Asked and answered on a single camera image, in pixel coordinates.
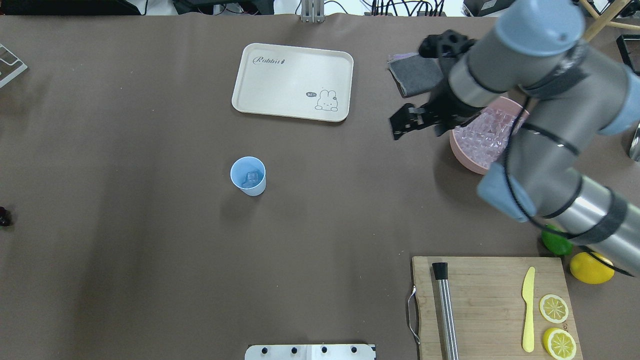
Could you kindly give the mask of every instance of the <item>black cap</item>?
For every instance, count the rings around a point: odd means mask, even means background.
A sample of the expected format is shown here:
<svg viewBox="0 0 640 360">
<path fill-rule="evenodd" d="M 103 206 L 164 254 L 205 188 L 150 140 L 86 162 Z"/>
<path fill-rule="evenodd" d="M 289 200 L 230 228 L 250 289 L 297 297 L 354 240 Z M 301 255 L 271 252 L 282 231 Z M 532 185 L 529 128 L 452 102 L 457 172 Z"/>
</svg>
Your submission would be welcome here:
<svg viewBox="0 0 640 360">
<path fill-rule="evenodd" d="M 447 263 L 433 263 L 433 275 L 436 280 L 447 280 L 449 278 L 449 272 L 447 271 Z"/>
<path fill-rule="evenodd" d="M 13 222 L 11 221 L 11 213 L 9 210 L 0 206 L 0 226 L 11 226 Z"/>
</svg>

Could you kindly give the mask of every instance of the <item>blue paper cup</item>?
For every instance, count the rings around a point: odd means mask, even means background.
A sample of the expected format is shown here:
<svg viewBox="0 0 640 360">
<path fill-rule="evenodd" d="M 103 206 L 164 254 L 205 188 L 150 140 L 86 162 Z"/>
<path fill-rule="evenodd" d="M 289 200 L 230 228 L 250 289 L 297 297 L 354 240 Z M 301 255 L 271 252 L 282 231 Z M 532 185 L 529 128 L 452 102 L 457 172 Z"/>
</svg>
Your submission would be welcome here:
<svg viewBox="0 0 640 360">
<path fill-rule="evenodd" d="M 250 172 L 258 172 L 259 182 L 255 186 L 244 187 L 243 184 L 246 182 L 247 174 Z M 264 169 L 264 164 L 253 156 L 239 158 L 231 166 L 231 182 L 249 196 L 262 194 L 265 186 L 267 186 L 267 173 Z"/>
</svg>

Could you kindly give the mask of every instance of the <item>ice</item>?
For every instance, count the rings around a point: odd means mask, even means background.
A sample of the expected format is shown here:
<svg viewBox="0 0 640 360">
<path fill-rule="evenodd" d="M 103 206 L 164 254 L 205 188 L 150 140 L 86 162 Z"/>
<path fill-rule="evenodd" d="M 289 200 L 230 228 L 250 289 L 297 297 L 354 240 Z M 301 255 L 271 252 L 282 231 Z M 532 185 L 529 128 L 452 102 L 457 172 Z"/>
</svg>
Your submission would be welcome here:
<svg viewBox="0 0 640 360">
<path fill-rule="evenodd" d="M 514 119 L 502 110 L 486 108 L 467 127 L 455 129 L 454 136 L 471 160 L 488 168 L 504 150 Z"/>
<path fill-rule="evenodd" d="M 248 172 L 244 182 L 242 183 L 242 187 L 245 189 L 253 188 L 260 183 L 260 180 L 261 176 L 258 171 Z"/>
</svg>

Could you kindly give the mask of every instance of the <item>cutting board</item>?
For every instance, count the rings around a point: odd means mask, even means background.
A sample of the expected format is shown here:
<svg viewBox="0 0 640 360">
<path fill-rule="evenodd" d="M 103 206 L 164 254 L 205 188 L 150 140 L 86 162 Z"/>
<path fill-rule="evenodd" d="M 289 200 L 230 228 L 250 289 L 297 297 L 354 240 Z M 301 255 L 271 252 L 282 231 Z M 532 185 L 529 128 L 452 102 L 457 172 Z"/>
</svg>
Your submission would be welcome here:
<svg viewBox="0 0 640 360">
<path fill-rule="evenodd" d="M 558 258 L 413 257 L 413 283 L 419 311 L 420 358 L 442 360 L 444 344 L 438 331 L 438 285 L 432 263 L 449 263 L 449 287 L 460 359 L 553 360 L 542 345 L 550 327 L 567 330 L 577 346 L 575 360 L 582 360 L 580 341 L 562 262 Z M 530 266 L 536 268 L 534 283 L 535 348 L 522 350 L 525 303 L 522 282 Z M 546 321 L 538 303 L 553 293 L 566 301 L 569 317 L 564 323 Z"/>
</svg>

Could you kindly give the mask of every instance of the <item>yellow knife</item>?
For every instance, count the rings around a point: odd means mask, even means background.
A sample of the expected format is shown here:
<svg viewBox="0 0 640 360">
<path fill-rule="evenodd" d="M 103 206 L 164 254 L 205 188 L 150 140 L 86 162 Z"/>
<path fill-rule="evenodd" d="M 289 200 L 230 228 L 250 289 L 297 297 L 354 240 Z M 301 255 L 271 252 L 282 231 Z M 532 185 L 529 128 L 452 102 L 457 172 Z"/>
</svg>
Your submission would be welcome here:
<svg viewBox="0 0 640 360">
<path fill-rule="evenodd" d="M 522 298 L 527 304 L 527 312 L 524 318 L 524 331 L 522 332 L 522 348 L 526 352 L 533 351 L 533 279 L 536 268 L 530 267 L 522 283 Z"/>
</svg>

